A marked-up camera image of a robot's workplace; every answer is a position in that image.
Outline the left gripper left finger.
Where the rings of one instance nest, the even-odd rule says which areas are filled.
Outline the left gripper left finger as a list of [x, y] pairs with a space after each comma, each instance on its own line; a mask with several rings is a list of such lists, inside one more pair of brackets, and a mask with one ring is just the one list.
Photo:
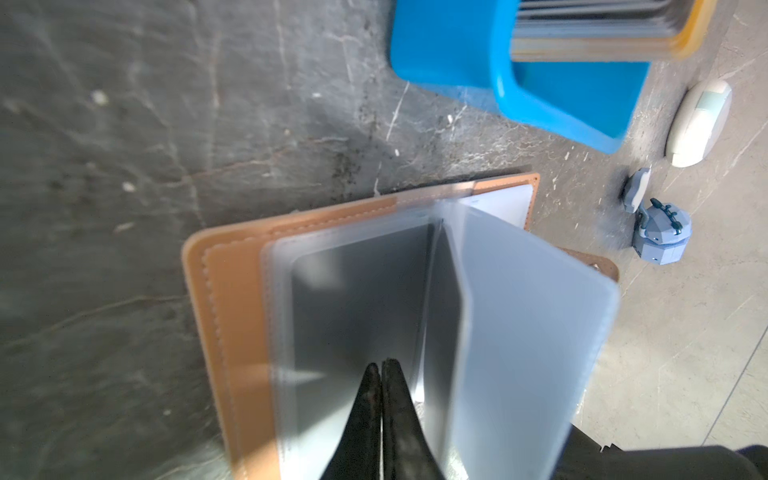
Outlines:
[[363, 373], [341, 439], [321, 479], [378, 479], [381, 421], [381, 378], [378, 365], [370, 363]]

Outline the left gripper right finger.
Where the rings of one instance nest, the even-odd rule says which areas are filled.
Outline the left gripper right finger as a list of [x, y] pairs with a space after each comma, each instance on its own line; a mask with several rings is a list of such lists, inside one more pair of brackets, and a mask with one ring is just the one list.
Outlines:
[[444, 479], [426, 442], [402, 368], [382, 364], [384, 479]]

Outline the tan leather card holder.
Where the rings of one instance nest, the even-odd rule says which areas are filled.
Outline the tan leather card holder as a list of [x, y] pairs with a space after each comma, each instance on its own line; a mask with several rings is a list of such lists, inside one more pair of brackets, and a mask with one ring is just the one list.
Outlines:
[[528, 230], [537, 174], [207, 229], [182, 262], [239, 479], [320, 479], [370, 363], [442, 474], [547, 479], [619, 306], [611, 260]]

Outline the blue card box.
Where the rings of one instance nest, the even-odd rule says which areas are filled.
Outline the blue card box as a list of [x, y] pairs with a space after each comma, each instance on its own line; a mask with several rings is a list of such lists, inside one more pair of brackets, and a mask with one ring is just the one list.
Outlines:
[[431, 92], [592, 147], [616, 152], [650, 66], [643, 62], [514, 62], [515, 1], [399, 1], [390, 62]]

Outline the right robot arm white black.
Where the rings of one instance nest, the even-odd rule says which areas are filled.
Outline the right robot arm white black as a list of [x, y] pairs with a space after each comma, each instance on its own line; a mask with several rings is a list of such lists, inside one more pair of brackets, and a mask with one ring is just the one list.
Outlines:
[[767, 447], [720, 445], [652, 450], [603, 446], [572, 426], [555, 467], [556, 479], [765, 479]]

